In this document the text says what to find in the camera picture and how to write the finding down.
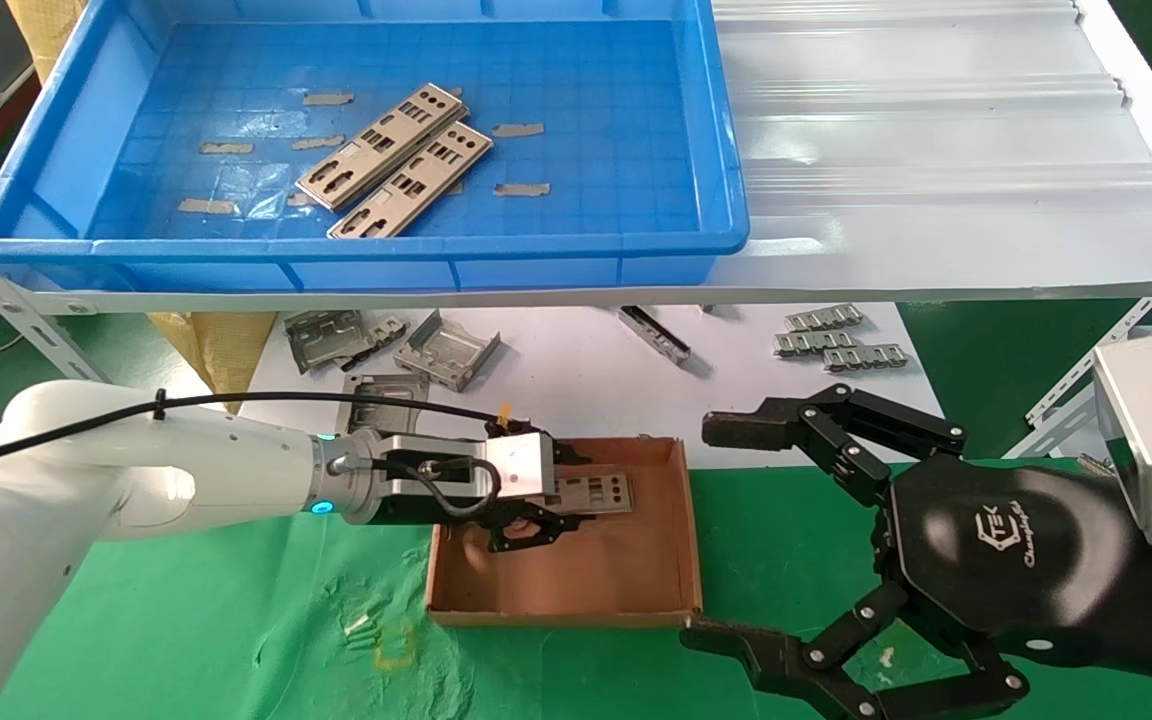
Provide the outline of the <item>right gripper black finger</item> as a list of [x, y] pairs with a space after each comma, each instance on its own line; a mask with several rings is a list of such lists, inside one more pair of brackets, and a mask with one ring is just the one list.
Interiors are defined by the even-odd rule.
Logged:
[[886, 505], [892, 473], [861, 445], [864, 439], [922, 461], [937, 454], [958, 457], [967, 432], [940, 416], [838, 382], [810, 397], [764, 397], [753, 414], [710, 411], [702, 439], [721, 448], [799, 448], [847, 495], [876, 507]]

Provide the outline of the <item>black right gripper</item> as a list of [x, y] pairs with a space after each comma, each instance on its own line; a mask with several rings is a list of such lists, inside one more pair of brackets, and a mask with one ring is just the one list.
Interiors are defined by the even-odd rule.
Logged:
[[[682, 646], [737, 660], [755, 691], [823, 719], [1000, 715], [1030, 685], [998, 652], [1152, 676], [1152, 544], [1116, 480], [937, 455], [893, 479], [884, 520], [905, 584], [882, 582], [812, 641], [690, 617]], [[847, 662], [914, 612], [967, 673], [869, 691]]]

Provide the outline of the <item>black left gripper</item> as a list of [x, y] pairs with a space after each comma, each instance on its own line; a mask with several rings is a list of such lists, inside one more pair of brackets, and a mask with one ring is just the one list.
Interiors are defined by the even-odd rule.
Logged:
[[[579, 454], [570, 444], [550, 439], [550, 457], [556, 467], [584, 467], [593, 460]], [[382, 498], [376, 514], [367, 520], [374, 525], [438, 525], [472, 521], [488, 530], [486, 550], [506, 553], [548, 546], [567, 532], [576, 532], [582, 514], [563, 515], [531, 503], [524, 498], [494, 498], [484, 509], [470, 514], [448, 514], [442, 505], [429, 495], [393, 495]], [[530, 536], [511, 537], [509, 528], [524, 524], [532, 528]]]

